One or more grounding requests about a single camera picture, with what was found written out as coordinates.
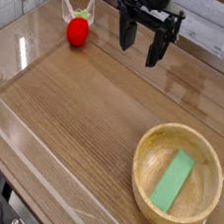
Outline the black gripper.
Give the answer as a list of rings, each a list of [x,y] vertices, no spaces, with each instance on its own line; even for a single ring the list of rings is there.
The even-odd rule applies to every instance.
[[[134,44],[138,22],[150,30],[157,30],[148,49],[148,68],[164,57],[170,41],[177,40],[182,21],[187,17],[173,0],[119,0],[118,9],[119,43],[123,51]]]

